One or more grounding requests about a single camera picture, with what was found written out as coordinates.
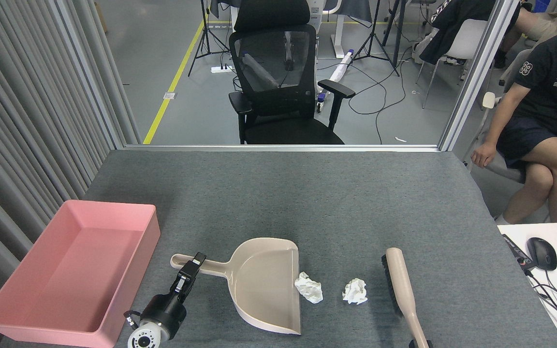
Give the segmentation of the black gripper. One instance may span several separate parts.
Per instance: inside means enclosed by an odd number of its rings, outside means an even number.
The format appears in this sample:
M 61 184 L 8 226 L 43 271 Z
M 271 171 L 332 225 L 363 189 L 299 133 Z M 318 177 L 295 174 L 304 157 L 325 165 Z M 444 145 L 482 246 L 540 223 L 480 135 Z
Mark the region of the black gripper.
M 170 287 L 170 293 L 153 296 L 142 311 L 141 324 L 153 322 L 163 330 L 164 340 L 173 339 L 187 315 L 183 303 L 206 258 L 206 255 L 197 252 L 192 260 L 184 263 Z

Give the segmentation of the person's right hand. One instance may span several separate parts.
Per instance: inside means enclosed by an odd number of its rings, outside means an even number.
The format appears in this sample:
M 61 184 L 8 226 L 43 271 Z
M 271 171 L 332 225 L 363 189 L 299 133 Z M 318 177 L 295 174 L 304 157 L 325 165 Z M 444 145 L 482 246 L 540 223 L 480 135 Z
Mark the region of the person's right hand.
M 497 155 L 497 145 L 485 142 L 477 147 L 470 156 L 471 162 L 477 167 L 485 168 Z

